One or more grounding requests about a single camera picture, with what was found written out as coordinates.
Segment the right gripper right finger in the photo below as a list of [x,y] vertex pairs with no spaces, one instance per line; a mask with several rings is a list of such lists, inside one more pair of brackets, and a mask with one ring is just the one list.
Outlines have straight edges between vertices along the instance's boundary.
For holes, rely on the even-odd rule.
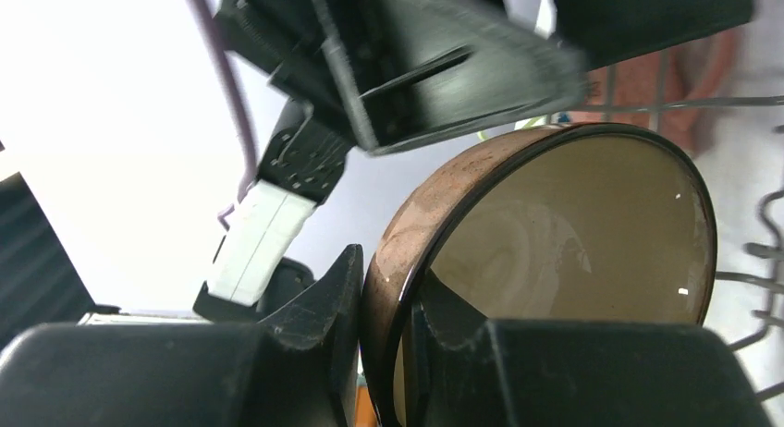
[[697,325],[453,319],[415,306],[415,426],[767,426],[724,342]]

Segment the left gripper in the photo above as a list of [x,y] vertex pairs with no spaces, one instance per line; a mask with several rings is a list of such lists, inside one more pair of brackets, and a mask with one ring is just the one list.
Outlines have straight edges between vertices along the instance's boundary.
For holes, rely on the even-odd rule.
[[484,0],[220,0],[228,49],[373,154],[568,110],[579,51]]

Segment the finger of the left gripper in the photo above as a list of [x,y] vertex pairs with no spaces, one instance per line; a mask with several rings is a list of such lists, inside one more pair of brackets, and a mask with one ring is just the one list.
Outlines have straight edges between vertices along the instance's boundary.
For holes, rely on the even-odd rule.
[[553,0],[556,36],[581,50],[589,69],[749,22],[753,0]]

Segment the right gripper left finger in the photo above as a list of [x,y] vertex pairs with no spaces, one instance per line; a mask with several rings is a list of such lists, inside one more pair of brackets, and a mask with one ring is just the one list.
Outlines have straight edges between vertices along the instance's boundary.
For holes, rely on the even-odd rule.
[[43,324],[1,355],[5,426],[350,426],[359,245],[258,323]]

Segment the pink polka dot plate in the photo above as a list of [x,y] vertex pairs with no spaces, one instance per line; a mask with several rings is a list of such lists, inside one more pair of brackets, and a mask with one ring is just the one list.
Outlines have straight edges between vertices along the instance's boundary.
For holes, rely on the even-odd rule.
[[[722,31],[695,40],[619,62],[614,85],[610,87],[610,67],[589,72],[589,93],[586,103],[604,105],[607,96],[614,106],[653,105],[718,97],[733,69],[738,52],[741,28]],[[690,157],[698,150],[696,124],[702,115],[697,108],[679,108],[663,112],[658,119],[658,132],[677,144]],[[574,122],[619,122],[650,128],[652,113],[570,112]]]

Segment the brown floral mug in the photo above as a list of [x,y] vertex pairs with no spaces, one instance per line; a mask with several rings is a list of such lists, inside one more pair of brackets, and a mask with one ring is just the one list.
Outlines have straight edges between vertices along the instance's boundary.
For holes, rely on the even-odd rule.
[[514,131],[453,157],[390,220],[361,295],[361,356],[385,426],[404,424],[401,338],[431,279],[483,316],[704,321],[717,220],[670,140],[620,123]]

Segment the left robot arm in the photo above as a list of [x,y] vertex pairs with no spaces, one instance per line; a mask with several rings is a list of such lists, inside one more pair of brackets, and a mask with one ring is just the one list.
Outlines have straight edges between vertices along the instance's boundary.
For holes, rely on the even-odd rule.
[[753,0],[553,0],[552,33],[503,0],[190,0],[244,158],[194,308],[244,316],[341,179],[347,156],[403,153],[526,118],[684,118],[711,89],[643,86],[643,61],[710,38],[725,64]]

